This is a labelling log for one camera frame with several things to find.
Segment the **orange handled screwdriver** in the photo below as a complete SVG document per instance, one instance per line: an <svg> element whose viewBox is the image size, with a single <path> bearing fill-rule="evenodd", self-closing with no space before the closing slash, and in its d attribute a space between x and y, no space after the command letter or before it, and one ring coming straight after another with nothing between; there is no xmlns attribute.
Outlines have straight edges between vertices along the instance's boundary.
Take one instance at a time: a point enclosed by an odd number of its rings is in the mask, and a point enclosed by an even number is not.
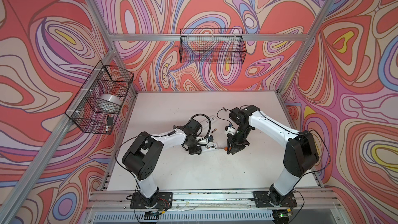
<svg viewBox="0 0 398 224"><path fill-rule="evenodd" d="M217 147L216 149L221 149L221 150L225 150L225 151L227 151L227 150L228 150L228 148L227 148L227 147Z"/></svg>

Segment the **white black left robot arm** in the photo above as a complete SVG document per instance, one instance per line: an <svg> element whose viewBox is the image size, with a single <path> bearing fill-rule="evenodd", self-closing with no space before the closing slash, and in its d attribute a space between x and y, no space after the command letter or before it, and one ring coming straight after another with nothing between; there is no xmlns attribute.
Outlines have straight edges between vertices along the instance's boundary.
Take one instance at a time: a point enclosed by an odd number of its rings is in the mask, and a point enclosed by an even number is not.
<svg viewBox="0 0 398 224"><path fill-rule="evenodd" d="M162 134L142 132L124 154L122 163L134 175L140 194L150 199L158 193L152 172L164 149L182 145L191 155L199 155L202 149L198 145L200 122L190 119L186 125L174 127Z"/></svg>

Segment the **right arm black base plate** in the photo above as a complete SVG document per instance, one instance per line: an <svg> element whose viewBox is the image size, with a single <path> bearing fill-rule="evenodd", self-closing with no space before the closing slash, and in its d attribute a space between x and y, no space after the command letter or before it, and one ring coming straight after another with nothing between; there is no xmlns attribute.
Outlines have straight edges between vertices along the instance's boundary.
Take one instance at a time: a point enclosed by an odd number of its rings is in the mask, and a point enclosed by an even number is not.
<svg viewBox="0 0 398 224"><path fill-rule="evenodd" d="M297 202L293 191L289 192L287 195L282 196L277 191L254 191L253 198L256 207L261 208L295 208L297 207Z"/></svg>

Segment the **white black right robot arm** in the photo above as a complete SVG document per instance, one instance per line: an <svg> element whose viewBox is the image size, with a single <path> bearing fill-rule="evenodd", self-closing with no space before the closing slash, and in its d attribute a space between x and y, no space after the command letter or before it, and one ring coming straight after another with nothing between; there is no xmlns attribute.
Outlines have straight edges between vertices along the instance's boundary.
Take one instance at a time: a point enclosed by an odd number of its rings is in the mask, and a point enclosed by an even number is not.
<svg viewBox="0 0 398 224"><path fill-rule="evenodd" d="M268 195L274 202L281 201L292 193L304 174L319 161L314 137L309 131L289 128L254 105L232 109L229 119L238 127L226 127L228 155L234 155L249 145L247 138L252 130L262 131L285 149L284 169L269 188Z"/></svg>

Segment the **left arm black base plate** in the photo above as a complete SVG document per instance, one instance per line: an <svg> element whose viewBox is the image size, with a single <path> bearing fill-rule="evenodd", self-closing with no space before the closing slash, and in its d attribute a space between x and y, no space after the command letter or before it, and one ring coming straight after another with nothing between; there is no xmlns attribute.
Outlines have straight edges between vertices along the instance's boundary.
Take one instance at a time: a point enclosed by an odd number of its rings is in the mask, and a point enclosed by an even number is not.
<svg viewBox="0 0 398 224"><path fill-rule="evenodd" d="M172 207L173 193L170 191L156 192L151 198L145 198L140 192L127 197L130 209L169 209Z"/></svg>

